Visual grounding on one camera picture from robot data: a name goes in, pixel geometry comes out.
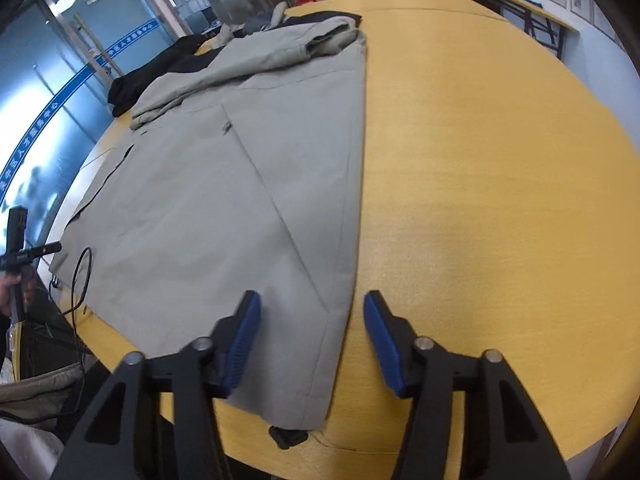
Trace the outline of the person's left hand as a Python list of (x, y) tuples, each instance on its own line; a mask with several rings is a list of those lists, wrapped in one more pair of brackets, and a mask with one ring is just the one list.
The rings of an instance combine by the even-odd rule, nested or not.
[(2, 271), (0, 276), (1, 314), (6, 318), (12, 316), (12, 304), (19, 292), (23, 296), (23, 304), (28, 306), (34, 299), (36, 285), (36, 271), (32, 266), (23, 266), (17, 273)]

